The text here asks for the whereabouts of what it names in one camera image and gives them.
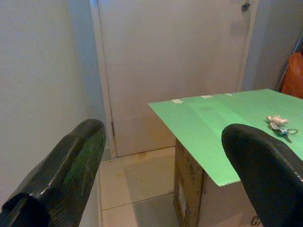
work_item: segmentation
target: tape strip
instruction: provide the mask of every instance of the tape strip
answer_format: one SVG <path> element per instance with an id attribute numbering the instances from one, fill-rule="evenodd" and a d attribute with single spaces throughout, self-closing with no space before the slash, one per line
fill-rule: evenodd
<path id="1" fill-rule="evenodd" d="M 182 101 L 181 101 L 180 99 L 173 99 L 172 101 L 173 101 L 174 103 L 176 103 L 176 104 L 182 103 Z"/>
<path id="2" fill-rule="evenodd" d="M 212 96 L 201 96 L 203 99 L 212 98 Z"/>

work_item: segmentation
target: door frame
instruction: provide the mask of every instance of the door frame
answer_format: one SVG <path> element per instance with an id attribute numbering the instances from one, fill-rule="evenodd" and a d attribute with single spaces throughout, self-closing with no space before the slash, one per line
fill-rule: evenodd
<path id="1" fill-rule="evenodd" d="M 244 45 L 242 61 L 240 65 L 240 72 L 237 82 L 237 89 L 236 91 L 239 92 L 242 89 L 243 79 L 245 76 L 245 69 L 247 64 L 247 59 L 250 50 L 250 42 L 254 30 L 254 25 L 257 17 L 258 6 L 260 0 L 253 0 L 252 6 L 250 7 L 250 24 L 248 33 L 246 36 L 246 41 Z M 110 103 L 110 94 L 109 94 L 109 80 L 107 76 L 107 69 L 106 69 L 106 60 L 104 56 L 104 45 L 102 40 L 102 22 L 101 22 L 101 2 L 100 0 L 90 0 L 90 9 L 91 9 L 91 17 L 94 27 L 94 35 L 95 35 L 95 43 L 96 43 L 96 50 L 97 50 L 97 58 L 98 58 L 98 67 L 99 67 L 99 74 L 100 74 L 100 81 L 101 81 L 101 88 L 102 88 L 102 96 L 104 102 L 104 109 L 105 109 L 105 116 L 106 116 L 106 126 L 107 126 L 107 137 L 109 140 L 110 145 L 110 154 L 112 158 L 117 157 L 117 150 L 116 150 L 116 142 L 115 137 L 113 135 L 112 129 L 112 109 Z"/>
<path id="2" fill-rule="evenodd" d="M 103 48 L 103 39 L 102 39 L 102 26 L 101 26 L 101 2 L 100 0 L 89 0 L 90 1 L 90 11 L 91 11 L 91 19 L 93 23 L 94 36 L 95 36 L 95 44 L 97 50 L 97 59 L 98 59 L 98 68 L 99 75 L 101 81 L 101 89 L 103 96 L 103 104 L 105 110 L 105 119 L 106 119 L 106 128 L 107 128 L 107 138 L 109 142 L 110 155 L 112 158 L 117 157 L 116 151 L 116 142 L 112 129 L 112 109 L 110 103 L 110 95 L 109 95 L 109 85 L 107 79 L 107 69 L 106 62 L 104 57 L 104 48 Z"/>

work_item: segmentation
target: door hinge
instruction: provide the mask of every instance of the door hinge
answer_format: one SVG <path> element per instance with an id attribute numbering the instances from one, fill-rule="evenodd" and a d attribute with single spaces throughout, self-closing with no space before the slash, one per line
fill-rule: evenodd
<path id="1" fill-rule="evenodd" d="M 114 121 L 111 121 L 112 124 L 112 132 L 113 132 L 113 137 L 115 136 L 115 128 L 114 128 Z"/>

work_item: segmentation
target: door lock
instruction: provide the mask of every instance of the door lock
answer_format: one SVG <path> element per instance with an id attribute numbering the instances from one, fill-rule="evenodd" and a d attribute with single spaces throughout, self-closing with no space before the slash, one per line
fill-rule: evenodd
<path id="1" fill-rule="evenodd" d="M 249 2 L 245 2 L 242 6 L 241 6 L 241 10 L 242 12 L 246 12 L 249 8 L 250 8 L 251 4 Z"/>

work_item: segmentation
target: cardboard box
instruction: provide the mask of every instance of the cardboard box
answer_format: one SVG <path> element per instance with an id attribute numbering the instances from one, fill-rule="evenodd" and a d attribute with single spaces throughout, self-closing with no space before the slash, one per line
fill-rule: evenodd
<path id="1" fill-rule="evenodd" d="M 262 227 L 242 183 L 218 187 L 178 140 L 174 206 L 180 227 Z"/>

